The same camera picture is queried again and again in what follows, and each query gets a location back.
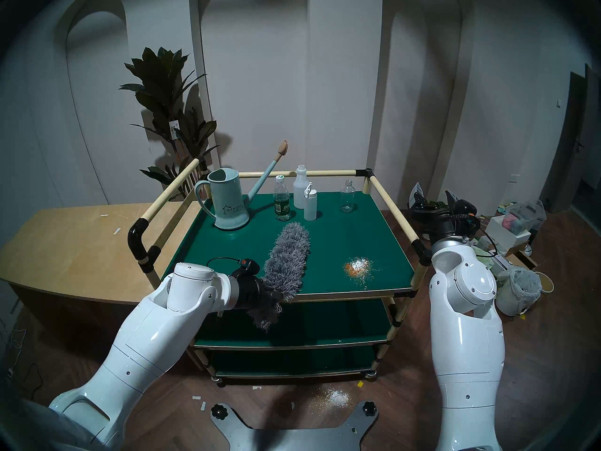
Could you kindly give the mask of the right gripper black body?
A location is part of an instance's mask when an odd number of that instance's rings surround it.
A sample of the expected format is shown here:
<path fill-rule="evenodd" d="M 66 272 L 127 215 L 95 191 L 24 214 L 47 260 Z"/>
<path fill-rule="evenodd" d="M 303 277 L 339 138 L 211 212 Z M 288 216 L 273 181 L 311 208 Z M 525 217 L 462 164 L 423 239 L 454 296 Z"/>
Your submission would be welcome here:
<path fill-rule="evenodd" d="M 427 235 L 431 243 L 457 235 L 454 221 L 446 206 L 436 208 L 431 205 L 414 205 L 412 219 L 418 223 L 416 225 L 418 236 Z"/>

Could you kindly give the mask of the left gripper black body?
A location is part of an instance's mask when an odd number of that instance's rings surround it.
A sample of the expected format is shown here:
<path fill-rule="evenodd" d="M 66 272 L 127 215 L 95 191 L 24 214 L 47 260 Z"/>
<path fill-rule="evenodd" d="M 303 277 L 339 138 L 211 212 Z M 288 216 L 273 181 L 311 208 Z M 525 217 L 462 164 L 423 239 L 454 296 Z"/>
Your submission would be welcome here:
<path fill-rule="evenodd" d="M 272 309 L 282 300 L 282 293 L 265 285 L 255 275 L 230 275 L 231 296 L 235 302 L 230 309 Z"/>

